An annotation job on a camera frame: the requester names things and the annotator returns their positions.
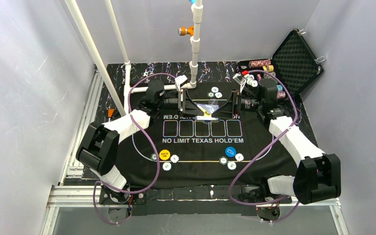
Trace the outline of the blue playing card deck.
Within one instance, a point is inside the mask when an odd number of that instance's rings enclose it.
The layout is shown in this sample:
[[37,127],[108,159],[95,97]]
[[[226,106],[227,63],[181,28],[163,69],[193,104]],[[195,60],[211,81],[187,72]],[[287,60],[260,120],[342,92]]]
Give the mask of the blue playing card deck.
[[212,117],[212,114],[219,109],[219,105],[216,104],[201,104],[196,103],[196,106],[204,113],[203,115],[198,115],[195,117],[195,121],[198,122],[217,122],[219,121],[218,117]]

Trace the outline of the white light-blue ten chip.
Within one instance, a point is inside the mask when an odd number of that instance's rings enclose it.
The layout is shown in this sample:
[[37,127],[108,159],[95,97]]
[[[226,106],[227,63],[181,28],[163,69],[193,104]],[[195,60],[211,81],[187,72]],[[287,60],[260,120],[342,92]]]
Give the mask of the white light-blue ten chip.
[[228,168],[229,170],[235,170],[236,167],[237,167],[236,162],[230,161],[230,162],[227,163],[227,168]]

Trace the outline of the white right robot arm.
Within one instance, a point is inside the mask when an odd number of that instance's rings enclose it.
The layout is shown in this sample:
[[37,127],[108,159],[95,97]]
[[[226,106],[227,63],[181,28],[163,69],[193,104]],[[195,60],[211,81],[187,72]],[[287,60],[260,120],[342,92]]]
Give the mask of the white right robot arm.
[[[298,110],[293,101],[291,104],[294,117],[281,112],[277,106],[280,84],[277,78],[263,78],[258,83],[257,112],[262,121],[268,124],[268,131],[273,139],[235,176],[229,186],[230,199],[240,205],[260,206],[276,203],[287,197],[295,197],[304,205],[338,198],[341,195],[340,159],[335,154],[326,154],[303,134],[296,125]],[[297,165],[295,175],[263,178],[256,194],[257,202],[235,199],[231,193],[236,181],[277,142],[280,142],[294,159]]]

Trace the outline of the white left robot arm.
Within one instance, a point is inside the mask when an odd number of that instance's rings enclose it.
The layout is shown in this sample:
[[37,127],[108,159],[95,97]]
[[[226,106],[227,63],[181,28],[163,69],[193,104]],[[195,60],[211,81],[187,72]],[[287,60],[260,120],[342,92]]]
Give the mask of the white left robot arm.
[[185,81],[184,76],[175,78],[173,88],[179,94],[172,99],[166,98],[162,81],[151,80],[137,109],[130,109],[128,114],[114,121],[89,124],[77,150],[76,159],[99,177],[98,184],[114,192],[128,192],[124,188],[127,180],[116,166],[116,160],[119,144],[137,132],[146,137],[154,154],[159,156],[158,149],[146,130],[153,117],[161,110],[177,110],[194,117],[205,115],[206,111],[195,103],[188,105],[188,93],[181,87]]

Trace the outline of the yellow big blind button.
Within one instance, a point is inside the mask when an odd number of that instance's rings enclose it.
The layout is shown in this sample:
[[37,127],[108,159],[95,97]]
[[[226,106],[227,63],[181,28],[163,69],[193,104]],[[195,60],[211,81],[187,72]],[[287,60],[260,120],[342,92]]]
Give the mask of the yellow big blind button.
[[171,154],[170,154],[170,151],[167,150],[167,149],[163,149],[159,152],[159,158],[160,160],[162,161],[167,161],[169,160],[171,157]]

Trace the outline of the blue small blind button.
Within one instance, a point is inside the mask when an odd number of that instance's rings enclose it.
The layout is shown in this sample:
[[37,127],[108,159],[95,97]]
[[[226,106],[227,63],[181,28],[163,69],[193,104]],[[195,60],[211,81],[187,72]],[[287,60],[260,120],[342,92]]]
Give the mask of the blue small blind button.
[[236,154],[237,154],[237,151],[234,147],[232,146],[228,146],[226,149],[225,149],[225,154],[228,158],[233,158]]

